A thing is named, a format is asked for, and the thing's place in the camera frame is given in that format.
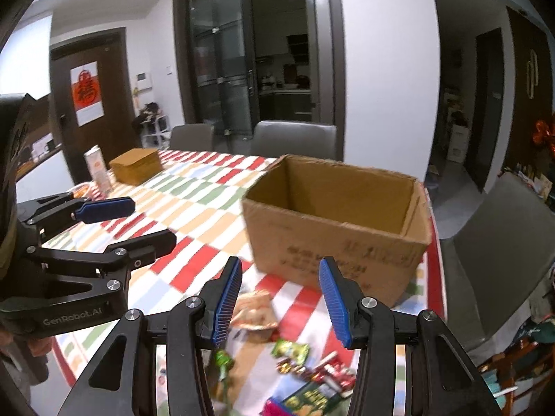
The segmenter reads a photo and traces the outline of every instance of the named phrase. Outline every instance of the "blue gripper pad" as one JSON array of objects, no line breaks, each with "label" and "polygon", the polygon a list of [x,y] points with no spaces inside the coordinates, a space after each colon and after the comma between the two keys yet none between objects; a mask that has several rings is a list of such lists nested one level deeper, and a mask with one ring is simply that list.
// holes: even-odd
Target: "blue gripper pad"
[{"label": "blue gripper pad", "polygon": [[109,198],[108,200],[86,202],[75,212],[75,220],[83,223],[97,223],[129,217],[134,212],[135,201],[131,197]]},{"label": "blue gripper pad", "polygon": [[334,327],[335,336],[343,347],[349,349],[352,344],[352,334],[349,324],[349,311],[345,307],[343,298],[338,288],[334,274],[332,273],[327,261],[323,258],[318,269],[318,279],[320,288],[324,294],[327,312],[330,315],[331,324]]},{"label": "blue gripper pad", "polygon": [[236,258],[236,261],[231,269],[231,273],[228,275],[227,283],[225,284],[225,288],[221,294],[220,301],[218,302],[214,314],[212,342],[217,347],[221,347],[228,337],[229,323],[231,322],[231,316],[233,315],[233,310],[235,309],[235,302],[237,301],[237,296],[239,295],[241,283],[242,266],[241,261]]}]

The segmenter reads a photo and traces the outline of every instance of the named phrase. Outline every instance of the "cardboard box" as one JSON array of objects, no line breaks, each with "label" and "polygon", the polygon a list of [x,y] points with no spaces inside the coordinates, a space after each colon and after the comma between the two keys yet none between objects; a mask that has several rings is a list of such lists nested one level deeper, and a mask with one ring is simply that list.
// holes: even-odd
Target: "cardboard box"
[{"label": "cardboard box", "polygon": [[332,255],[367,296],[393,306],[431,242],[424,188],[407,175],[286,155],[242,199],[257,268],[319,288]]},{"label": "cardboard box", "polygon": [[156,148],[132,148],[110,161],[110,167],[120,183],[138,186],[162,172],[162,162]]},{"label": "cardboard box", "polygon": [[451,140],[447,151],[447,160],[463,163],[468,150],[470,130],[467,127],[453,125],[451,128]]}]

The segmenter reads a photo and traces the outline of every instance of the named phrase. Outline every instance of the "striped tablecloth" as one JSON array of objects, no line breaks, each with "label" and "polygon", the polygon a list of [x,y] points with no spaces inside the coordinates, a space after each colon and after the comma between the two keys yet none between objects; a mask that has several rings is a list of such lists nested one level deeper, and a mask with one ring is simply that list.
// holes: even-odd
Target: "striped tablecloth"
[{"label": "striped tablecloth", "polygon": [[[116,183],[110,197],[130,196],[137,203],[133,215],[109,222],[84,225],[52,239],[47,247],[102,252],[110,243],[171,228],[177,247],[150,267],[134,271],[129,286],[129,308],[145,314],[167,311],[183,298],[198,293],[230,255],[243,261],[244,289],[267,289],[279,320],[282,338],[310,343],[311,361],[333,350],[343,362],[356,368],[358,352],[342,348],[331,329],[326,306],[318,290],[285,282],[259,272],[241,216],[240,199],[274,159],[215,152],[160,152],[164,170],[141,186]],[[417,314],[432,308],[443,315],[442,277],[438,242],[424,254],[416,275],[396,307]],[[72,385],[117,321],[57,336],[55,353]],[[231,333],[227,350],[236,358],[236,386],[231,400],[245,416],[257,415],[266,398],[280,391],[284,376],[275,369],[270,355],[273,344],[254,346]],[[397,349],[395,414],[404,414],[404,347]],[[165,365],[165,346],[158,351]],[[159,414],[167,413],[165,379],[157,380]]]}]

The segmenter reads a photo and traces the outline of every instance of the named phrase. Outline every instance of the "red ribbon decoration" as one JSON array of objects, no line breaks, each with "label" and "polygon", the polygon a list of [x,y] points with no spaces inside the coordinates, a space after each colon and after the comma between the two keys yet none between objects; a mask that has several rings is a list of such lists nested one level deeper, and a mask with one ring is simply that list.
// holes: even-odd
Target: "red ribbon decoration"
[{"label": "red ribbon decoration", "polygon": [[536,130],[532,133],[532,141],[538,147],[547,145],[551,156],[555,159],[555,120],[552,122],[551,127],[544,120],[538,120],[535,123]]}]

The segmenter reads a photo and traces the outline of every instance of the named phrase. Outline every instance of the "glass sliding door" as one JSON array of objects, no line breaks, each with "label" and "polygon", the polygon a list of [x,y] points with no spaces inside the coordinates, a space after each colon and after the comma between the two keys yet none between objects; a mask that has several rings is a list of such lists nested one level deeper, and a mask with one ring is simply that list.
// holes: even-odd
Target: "glass sliding door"
[{"label": "glass sliding door", "polygon": [[230,153],[248,153],[257,122],[256,112],[251,115],[258,107],[249,66],[254,52],[245,47],[252,35],[244,16],[250,14],[249,5],[245,0],[188,0],[195,109],[199,119],[214,125],[216,149]]}]

